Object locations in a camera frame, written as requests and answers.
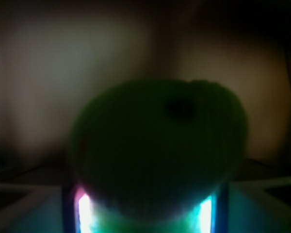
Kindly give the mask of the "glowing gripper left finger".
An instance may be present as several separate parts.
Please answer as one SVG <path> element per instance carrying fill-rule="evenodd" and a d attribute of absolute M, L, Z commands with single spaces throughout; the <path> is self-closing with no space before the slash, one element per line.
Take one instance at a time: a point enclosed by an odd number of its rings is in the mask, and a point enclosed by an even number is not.
<path fill-rule="evenodd" d="M 97 218 L 93 203 L 83 187 L 63 187 L 63 224 L 65 233 L 95 233 Z"/>

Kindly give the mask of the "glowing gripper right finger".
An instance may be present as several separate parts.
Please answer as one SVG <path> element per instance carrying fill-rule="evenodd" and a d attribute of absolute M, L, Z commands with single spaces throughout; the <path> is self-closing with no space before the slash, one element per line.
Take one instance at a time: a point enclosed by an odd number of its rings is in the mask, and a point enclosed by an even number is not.
<path fill-rule="evenodd" d="M 193 211 L 193 233 L 227 233 L 228 185 L 209 195 Z"/>

